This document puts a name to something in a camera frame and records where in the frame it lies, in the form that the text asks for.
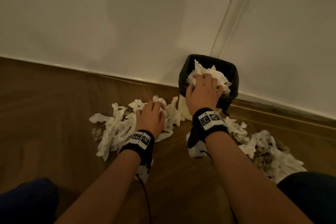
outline forearm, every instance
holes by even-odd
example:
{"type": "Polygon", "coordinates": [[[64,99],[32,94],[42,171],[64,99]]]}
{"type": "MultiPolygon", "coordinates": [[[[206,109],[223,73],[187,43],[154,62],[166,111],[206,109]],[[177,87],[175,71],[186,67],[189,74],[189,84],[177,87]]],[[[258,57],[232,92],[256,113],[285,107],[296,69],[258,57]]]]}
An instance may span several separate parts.
{"type": "Polygon", "coordinates": [[[124,150],[56,223],[112,223],[140,165],[139,155],[124,150]]]}
{"type": "Polygon", "coordinates": [[[214,132],[206,146],[239,223],[311,223],[224,132],[214,132]]]}

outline tissue pile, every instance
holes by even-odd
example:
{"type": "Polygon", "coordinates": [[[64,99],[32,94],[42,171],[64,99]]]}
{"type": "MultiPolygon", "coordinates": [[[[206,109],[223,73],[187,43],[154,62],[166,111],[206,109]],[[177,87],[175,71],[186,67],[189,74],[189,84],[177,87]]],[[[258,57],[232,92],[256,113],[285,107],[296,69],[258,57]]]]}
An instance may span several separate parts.
{"type": "Polygon", "coordinates": [[[224,89],[223,94],[228,95],[230,93],[229,87],[232,85],[231,82],[224,76],[223,73],[216,70],[215,65],[212,68],[205,69],[197,60],[195,60],[195,69],[190,73],[187,78],[188,83],[193,83],[196,85],[196,78],[193,77],[194,74],[204,74],[209,73],[212,75],[212,78],[216,78],[218,80],[217,85],[221,85],[224,89]]]}
{"type": "Polygon", "coordinates": [[[229,117],[224,121],[230,135],[240,144],[239,148],[276,184],[292,173],[307,171],[302,167],[303,162],[295,159],[289,148],[275,141],[268,131],[263,130],[249,138],[244,122],[239,125],[229,117]]]}
{"type": "MultiPolygon", "coordinates": [[[[180,125],[180,122],[184,120],[181,117],[180,112],[176,109],[176,102],[178,97],[174,97],[172,102],[167,105],[163,98],[158,96],[153,97],[153,101],[159,101],[166,106],[166,110],[162,110],[165,115],[165,128],[160,134],[156,143],[170,137],[173,134],[173,125],[180,125]]],[[[112,104],[113,117],[104,116],[100,113],[96,113],[90,117],[90,122],[105,122],[106,129],[102,131],[101,128],[93,129],[92,135],[95,141],[100,141],[98,145],[97,156],[103,157],[104,161],[107,160],[110,151],[119,150],[126,138],[135,132],[135,125],[137,124],[136,111],[142,110],[146,103],[142,103],[141,100],[136,99],[128,106],[133,109],[133,112],[127,112],[127,107],[118,106],[117,103],[112,104]]]]}

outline person's left hand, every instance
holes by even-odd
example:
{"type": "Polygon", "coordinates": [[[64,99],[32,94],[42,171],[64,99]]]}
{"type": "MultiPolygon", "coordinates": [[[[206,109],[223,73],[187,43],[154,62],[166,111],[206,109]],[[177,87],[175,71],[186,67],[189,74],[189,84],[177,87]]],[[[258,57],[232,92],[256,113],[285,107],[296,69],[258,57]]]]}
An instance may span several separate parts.
{"type": "Polygon", "coordinates": [[[166,107],[161,102],[149,101],[144,105],[142,110],[136,112],[136,127],[135,130],[145,129],[151,132],[156,140],[161,134],[164,124],[165,116],[160,112],[160,107],[166,110],[166,107]]]}

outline white wall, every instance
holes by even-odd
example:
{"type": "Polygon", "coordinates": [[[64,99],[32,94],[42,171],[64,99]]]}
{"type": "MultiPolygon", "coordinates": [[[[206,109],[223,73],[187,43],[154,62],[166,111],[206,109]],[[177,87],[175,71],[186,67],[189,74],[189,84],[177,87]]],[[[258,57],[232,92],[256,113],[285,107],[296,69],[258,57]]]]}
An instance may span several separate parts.
{"type": "Polygon", "coordinates": [[[0,56],[177,86],[230,0],[0,0],[0,56]]]}
{"type": "Polygon", "coordinates": [[[239,91],[336,119],[336,0],[246,0],[222,58],[239,91]]]}

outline hand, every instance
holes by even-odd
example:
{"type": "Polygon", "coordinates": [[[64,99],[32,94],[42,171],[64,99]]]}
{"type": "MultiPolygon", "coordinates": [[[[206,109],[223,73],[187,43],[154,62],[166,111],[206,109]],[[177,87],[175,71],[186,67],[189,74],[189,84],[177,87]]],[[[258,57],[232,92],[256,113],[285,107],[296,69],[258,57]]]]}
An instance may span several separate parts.
{"type": "Polygon", "coordinates": [[[211,74],[194,74],[193,77],[196,78],[196,86],[191,83],[185,95],[190,114],[193,116],[195,112],[204,107],[214,111],[224,91],[223,87],[220,85],[217,87],[218,80],[212,78],[211,74]]]}
{"type": "Polygon", "coordinates": [[[160,107],[166,110],[166,107],[161,102],[149,101],[143,106],[142,110],[136,112],[136,127],[135,130],[145,129],[151,132],[156,140],[161,134],[164,124],[165,116],[160,112],[160,107]]]}

